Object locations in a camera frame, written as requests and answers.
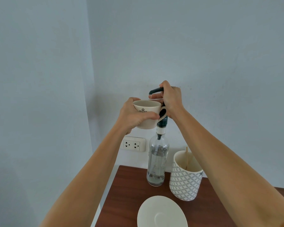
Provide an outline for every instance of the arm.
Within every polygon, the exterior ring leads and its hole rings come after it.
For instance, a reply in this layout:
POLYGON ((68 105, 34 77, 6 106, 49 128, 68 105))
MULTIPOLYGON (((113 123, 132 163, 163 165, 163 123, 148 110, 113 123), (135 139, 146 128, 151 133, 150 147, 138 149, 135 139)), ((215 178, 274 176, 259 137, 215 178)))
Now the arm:
POLYGON ((40 227, 90 227, 113 170, 123 137, 146 119, 158 119, 154 112, 140 113, 129 98, 119 118, 84 167, 63 191, 40 227))
POLYGON ((238 226, 280 226, 284 197, 231 149, 209 133, 183 107, 181 90, 167 81, 162 94, 168 115, 204 169, 227 212, 238 226))

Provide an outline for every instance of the left hand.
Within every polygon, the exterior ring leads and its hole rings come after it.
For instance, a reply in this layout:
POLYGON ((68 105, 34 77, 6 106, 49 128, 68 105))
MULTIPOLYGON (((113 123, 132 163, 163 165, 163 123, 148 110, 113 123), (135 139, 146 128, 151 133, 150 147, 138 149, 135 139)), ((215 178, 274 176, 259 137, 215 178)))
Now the left hand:
POLYGON ((140 100, 139 98, 130 97, 123 105, 120 110, 119 118, 117 123, 126 129, 126 134, 129 134, 133 128, 138 126, 141 122, 146 119, 159 119, 160 116, 152 111, 139 112, 133 106, 133 102, 140 100))

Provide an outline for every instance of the outlet plate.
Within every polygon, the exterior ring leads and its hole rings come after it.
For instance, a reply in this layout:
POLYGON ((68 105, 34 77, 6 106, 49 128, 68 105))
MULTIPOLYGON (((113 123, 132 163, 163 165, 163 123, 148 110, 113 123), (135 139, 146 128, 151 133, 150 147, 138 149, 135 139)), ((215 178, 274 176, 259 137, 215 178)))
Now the outlet plate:
POLYGON ((121 145, 120 145, 120 149, 144 152, 145 143, 146 143, 146 139, 144 138, 124 136, 121 142, 121 145))

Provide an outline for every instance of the patterned cup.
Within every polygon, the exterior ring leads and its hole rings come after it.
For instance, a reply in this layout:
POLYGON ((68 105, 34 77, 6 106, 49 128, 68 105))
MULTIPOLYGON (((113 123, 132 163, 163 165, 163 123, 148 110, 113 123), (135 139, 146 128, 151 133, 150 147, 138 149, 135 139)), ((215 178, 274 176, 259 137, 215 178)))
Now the patterned cup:
POLYGON ((188 152, 188 162, 185 170, 186 151, 176 152, 169 181, 171 192, 183 201, 192 201, 196 198, 203 175, 203 169, 191 152, 188 152))

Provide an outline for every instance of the forearm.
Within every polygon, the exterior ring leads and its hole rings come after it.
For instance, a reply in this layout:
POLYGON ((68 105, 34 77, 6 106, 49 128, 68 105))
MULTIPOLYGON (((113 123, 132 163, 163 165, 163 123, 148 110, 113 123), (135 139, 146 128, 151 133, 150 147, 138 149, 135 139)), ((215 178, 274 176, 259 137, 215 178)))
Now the forearm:
POLYGON ((116 124, 42 222, 49 226, 90 227, 114 167, 126 130, 116 124))
POLYGON ((185 109, 173 115, 186 143, 238 226, 279 226, 284 197, 185 109))

